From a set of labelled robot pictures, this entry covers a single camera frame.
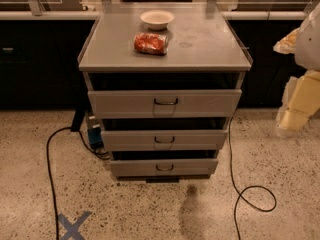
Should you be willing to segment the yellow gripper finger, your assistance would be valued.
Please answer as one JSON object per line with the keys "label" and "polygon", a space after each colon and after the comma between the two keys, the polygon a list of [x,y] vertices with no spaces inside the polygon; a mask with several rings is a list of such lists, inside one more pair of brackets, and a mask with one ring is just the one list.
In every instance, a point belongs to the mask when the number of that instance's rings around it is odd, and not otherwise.
{"label": "yellow gripper finger", "polygon": [[273,46],[273,50],[280,54],[294,54],[298,32],[298,28],[291,31]]}

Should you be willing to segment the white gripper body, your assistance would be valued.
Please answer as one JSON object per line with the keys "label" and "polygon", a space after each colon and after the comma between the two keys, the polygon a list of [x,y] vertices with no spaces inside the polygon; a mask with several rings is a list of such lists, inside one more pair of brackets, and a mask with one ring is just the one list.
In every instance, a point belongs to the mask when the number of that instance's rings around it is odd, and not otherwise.
{"label": "white gripper body", "polygon": [[295,135],[319,110],[320,72],[308,70],[300,78],[291,77],[277,113],[276,134],[283,138]]}

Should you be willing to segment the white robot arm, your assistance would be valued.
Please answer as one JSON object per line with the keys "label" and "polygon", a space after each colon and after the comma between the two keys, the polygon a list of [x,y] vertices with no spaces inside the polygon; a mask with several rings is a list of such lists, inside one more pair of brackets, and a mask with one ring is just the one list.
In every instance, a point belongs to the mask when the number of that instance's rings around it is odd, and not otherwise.
{"label": "white robot arm", "polygon": [[289,78],[276,117],[276,134],[290,137],[320,109],[320,4],[273,50],[293,54],[295,63],[306,69],[302,77]]}

